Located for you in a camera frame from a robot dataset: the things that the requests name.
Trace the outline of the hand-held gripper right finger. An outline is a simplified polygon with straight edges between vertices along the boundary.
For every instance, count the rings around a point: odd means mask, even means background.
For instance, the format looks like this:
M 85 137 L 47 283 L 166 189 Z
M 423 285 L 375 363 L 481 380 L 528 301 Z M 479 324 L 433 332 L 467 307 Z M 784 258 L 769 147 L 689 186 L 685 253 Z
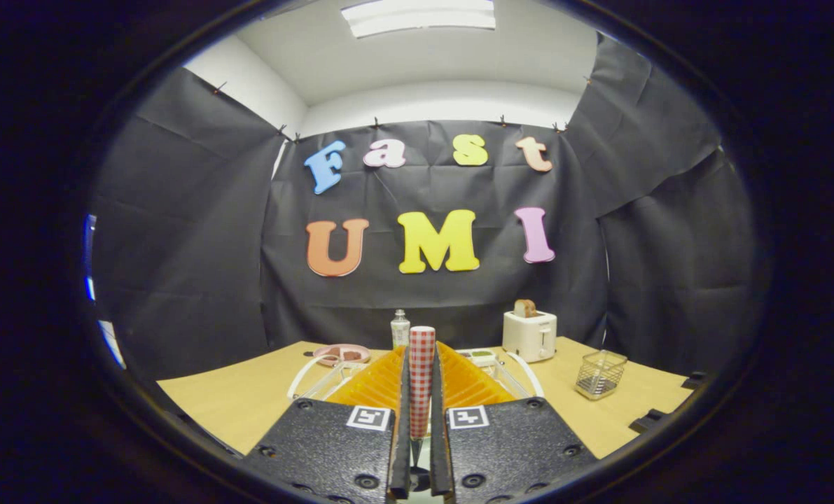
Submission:
M 431 492 L 446 503 L 515 503 L 597 462 L 547 399 L 519 398 L 442 342 L 433 357 Z

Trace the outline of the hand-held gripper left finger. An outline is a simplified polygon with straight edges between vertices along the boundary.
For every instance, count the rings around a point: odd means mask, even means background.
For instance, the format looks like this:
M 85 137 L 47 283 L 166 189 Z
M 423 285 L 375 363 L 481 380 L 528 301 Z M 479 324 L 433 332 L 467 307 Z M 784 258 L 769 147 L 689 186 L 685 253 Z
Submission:
M 392 503 L 410 493 L 410 369 L 400 347 L 347 376 L 341 367 L 292 399 L 244 457 L 310 498 Z

